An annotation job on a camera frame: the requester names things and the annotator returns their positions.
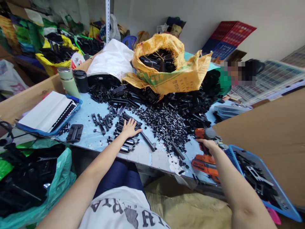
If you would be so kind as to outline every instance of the thermos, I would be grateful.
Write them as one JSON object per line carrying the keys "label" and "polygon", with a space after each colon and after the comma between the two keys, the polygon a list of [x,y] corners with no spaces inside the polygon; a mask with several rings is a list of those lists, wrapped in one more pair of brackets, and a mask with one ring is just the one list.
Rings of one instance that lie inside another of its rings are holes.
{"label": "thermos", "polygon": [[80,94],[78,92],[75,80],[73,78],[72,70],[66,67],[59,67],[58,74],[60,76],[61,82],[68,93],[68,95],[74,96],[80,99]]}
{"label": "thermos", "polygon": [[80,93],[87,93],[89,91],[87,73],[82,70],[73,70],[73,76]]}

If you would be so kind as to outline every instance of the cordless drill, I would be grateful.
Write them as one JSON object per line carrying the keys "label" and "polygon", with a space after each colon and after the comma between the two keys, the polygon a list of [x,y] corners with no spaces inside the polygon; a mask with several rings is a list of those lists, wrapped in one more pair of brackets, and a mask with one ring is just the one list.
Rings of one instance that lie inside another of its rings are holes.
{"label": "cordless drill", "polygon": [[[216,137],[216,132],[212,128],[198,128],[195,129],[195,135],[197,138],[211,140]],[[210,154],[210,151],[205,145],[200,142],[200,149],[204,152],[204,155],[197,154],[195,159],[192,160],[192,166],[202,172],[209,174],[212,179],[219,183],[218,171],[216,169],[215,160]]]}

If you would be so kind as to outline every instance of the green thermos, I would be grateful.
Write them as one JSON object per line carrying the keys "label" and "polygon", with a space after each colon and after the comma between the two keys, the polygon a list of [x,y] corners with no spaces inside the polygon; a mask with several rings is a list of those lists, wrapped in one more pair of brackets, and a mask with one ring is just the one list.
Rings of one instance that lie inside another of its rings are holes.
{"label": "green thermos", "polygon": [[68,95],[74,96],[80,99],[80,94],[78,92],[72,70],[66,67],[59,67],[58,74],[60,76],[61,82],[68,93]]}

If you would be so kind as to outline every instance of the white t-shirt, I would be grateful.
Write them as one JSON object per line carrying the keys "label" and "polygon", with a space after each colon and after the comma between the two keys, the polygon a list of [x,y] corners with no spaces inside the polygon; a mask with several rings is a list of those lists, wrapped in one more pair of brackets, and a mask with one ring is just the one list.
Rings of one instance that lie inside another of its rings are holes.
{"label": "white t-shirt", "polygon": [[170,227],[160,216],[150,210],[142,191],[122,186],[108,190],[92,200],[79,228],[159,229]]}

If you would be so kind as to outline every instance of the stack of paper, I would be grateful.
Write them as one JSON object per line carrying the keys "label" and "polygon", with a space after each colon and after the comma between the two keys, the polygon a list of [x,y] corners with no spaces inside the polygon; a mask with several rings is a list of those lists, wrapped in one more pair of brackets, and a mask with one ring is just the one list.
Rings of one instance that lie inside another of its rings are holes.
{"label": "stack of paper", "polygon": [[55,91],[37,104],[19,123],[47,133],[54,131],[76,108],[73,100]]}

